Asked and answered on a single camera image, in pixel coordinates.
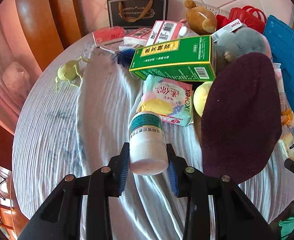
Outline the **dark maroon knit hat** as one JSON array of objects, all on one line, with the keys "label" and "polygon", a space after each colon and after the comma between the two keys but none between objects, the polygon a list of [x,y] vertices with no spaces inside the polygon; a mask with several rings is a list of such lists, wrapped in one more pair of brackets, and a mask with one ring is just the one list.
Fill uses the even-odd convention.
[{"label": "dark maroon knit hat", "polygon": [[201,118],[203,172],[243,183],[261,172],[282,133],[271,60],[245,54],[218,74]]}]

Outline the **white medicine bottle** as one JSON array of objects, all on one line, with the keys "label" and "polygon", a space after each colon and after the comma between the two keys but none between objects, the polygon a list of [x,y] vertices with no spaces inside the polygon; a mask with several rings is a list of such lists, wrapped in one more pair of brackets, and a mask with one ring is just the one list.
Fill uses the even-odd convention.
[{"label": "white medicine bottle", "polygon": [[141,176],[161,174],[168,168],[163,123],[159,115],[139,112],[129,125],[130,170]]}]

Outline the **green plush toy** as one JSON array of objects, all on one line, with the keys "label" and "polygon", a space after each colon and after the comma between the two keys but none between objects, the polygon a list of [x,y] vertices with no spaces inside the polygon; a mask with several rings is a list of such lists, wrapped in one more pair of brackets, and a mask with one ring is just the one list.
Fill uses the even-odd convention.
[{"label": "green plush toy", "polygon": [[196,88],[193,94],[193,105],[197,114],[202,117],[206,99],[212,86],[212,81],[207,81]]}]

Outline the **Kotex pad packet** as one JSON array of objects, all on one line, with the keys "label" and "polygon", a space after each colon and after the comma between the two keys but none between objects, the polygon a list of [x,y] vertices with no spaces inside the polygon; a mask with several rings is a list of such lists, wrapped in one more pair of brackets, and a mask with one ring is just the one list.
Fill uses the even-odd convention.
[{"label": "Kotex pad packet", "polygon": [[137,112],[153,112],[163,122],[186,127],[193,123],[192,100],[191,84],[148,75]]}]

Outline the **blue plastic storage crate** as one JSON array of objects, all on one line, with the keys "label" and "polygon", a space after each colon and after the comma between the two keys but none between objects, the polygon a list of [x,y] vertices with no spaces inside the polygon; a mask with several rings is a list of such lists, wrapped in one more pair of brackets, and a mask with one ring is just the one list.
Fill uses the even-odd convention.
[{"label": "blue plastic storage crate", "polygon": [[263,34],[269,41],[274,62],[281,64],[284,90],[294,111],[294,30],[270,15]]}]

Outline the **small green frog toy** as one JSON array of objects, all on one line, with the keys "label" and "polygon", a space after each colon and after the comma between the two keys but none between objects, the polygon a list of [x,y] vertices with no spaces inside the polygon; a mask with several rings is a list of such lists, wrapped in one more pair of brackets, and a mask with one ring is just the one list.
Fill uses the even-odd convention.
[{"label": "small green frog toy", "polygon": [[58,91],[59,89],[59,81],[67,81],[69,85],[73,87],[79,87],[79,85],[72,83],[72,81],[76,77],[79,77],[80,80],[82,80],[82,75],[80,74],[79,68],[80,61],[89,63],[90,59],[85,58],[83,56],[79,56],[77,60],[70,60],[58,68],[57,75],[55,77],[56,91]]}]

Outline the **grey plush toy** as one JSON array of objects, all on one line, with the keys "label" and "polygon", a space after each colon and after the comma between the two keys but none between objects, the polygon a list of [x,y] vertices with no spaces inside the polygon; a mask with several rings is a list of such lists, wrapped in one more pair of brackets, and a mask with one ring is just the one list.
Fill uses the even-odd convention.
[{"label": "grey plush toy", "polygon": [[226,65],[248,53],[262,53],[272,59],[267,38],[258,31],[241,27],[222,35],[216,42],[217,63]]}]

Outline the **green yellow medicine box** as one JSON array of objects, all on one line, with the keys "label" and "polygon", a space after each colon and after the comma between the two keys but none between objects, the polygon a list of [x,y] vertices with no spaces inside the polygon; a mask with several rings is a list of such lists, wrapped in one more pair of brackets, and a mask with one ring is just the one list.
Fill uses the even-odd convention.
[{"label": "green yellow medicine box", "polygon": [[210,35],[187,37],[136,49],[129,71],[142,80],[155,75],[182,82],[213,81],[215,57]]}]

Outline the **white Tylenol box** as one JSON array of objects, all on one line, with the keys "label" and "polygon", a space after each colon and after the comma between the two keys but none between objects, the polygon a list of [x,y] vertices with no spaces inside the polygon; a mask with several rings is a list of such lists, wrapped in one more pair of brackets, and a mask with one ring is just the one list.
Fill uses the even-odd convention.
[{"label": "white Tylenol box", "polygon": [[222,35],[231,33],[242,26],[242,22],[236,19],[229,24],[223,26],[221,29],[217,30],[211,35],[212,42],[216,42]]}]

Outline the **red plastic toy suitcase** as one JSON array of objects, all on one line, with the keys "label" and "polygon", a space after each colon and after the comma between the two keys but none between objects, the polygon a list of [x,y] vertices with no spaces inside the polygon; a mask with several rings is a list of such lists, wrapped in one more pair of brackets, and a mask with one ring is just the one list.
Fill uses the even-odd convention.
[{"label": "red plastic toy suitcase", "polygon": [[242,8],[234,7],[230,10],[229,17],[217,15],[217,30],[239,19],[247,27],[263,34],[267,17],[263,11],[251,5],[246,5]]}]

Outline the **red tissue packet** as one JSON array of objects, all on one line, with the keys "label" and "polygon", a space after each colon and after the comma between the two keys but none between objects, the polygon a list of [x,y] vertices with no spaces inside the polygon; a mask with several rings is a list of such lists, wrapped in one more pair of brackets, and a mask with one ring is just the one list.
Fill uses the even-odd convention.
[{"label": "red tissue packet", "polygon": [[122,27],[101,28],[92,33],[96,47],[122,41],[125,37],[125,30]]}]

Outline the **brown bear plush toy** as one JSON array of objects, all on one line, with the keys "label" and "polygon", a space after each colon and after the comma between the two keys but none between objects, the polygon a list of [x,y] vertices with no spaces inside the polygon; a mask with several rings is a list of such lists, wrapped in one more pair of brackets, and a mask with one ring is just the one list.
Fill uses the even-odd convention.
[{"label": "brown bear plush toy", "polygon": [[197,6],[193,0],[185,0],[186,20],[191,30],[199,35],[213,34],[217,29],[217,18],[205,7]]}]

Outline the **pink white barcode box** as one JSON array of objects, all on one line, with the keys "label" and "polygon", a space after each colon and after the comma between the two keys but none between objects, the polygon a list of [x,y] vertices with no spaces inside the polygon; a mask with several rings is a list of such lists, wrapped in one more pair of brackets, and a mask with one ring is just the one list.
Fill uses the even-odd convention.
[{"label": "pink white barcode box", "polygon": [[181,22],[156,21],[150,32],[146,46],[176,40],[182,26],[183,24]]}]

